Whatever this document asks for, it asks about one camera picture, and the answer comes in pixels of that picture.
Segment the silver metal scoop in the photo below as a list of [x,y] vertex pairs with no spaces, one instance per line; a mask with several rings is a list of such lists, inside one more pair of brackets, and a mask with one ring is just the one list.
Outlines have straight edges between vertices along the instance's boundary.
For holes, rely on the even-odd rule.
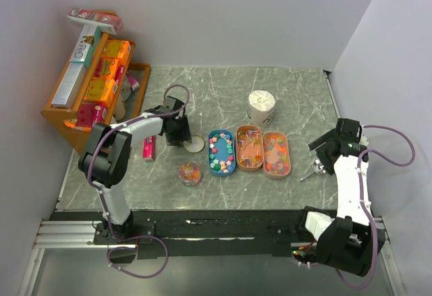
[[313,162],[312,164],[312,170],[309,171],[307,174],[305,174],[303,177],[301,177],[299,179],[300,182],[305,181],[306,179],[308,179],[310,176],[317,174],[317,175],[324,175],[326,174],[327,171],[325,170],[324,165],[322,164],[322,162],[317,159]]

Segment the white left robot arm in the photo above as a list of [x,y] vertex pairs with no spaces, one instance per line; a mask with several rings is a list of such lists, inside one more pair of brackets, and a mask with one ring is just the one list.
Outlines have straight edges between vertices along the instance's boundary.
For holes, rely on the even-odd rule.
[[104,229],[118,243],[127,243],[134,234],[133,214],[120,183],[130,157],[131,147],[146,138],[164,135],[179,146],[189,141],[190,127],[185,115],[186,102],[166,96],[163,104],[115,125],[93,126],[78,168],[94,187],[103,207]]

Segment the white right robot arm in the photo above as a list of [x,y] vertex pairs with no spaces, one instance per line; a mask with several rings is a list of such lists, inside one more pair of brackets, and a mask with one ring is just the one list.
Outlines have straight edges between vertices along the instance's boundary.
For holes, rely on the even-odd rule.
[[333,129],[309,144],[317,156],[314,173],[336,177],[337,210],[331,216],[306,207],[305,218],[295,224],[299,239],[317,242],[318,263],[356,276],[367,275],[385,240],[372,217],[367,192],[369,155],[361,140],[359,121],[339,118]]

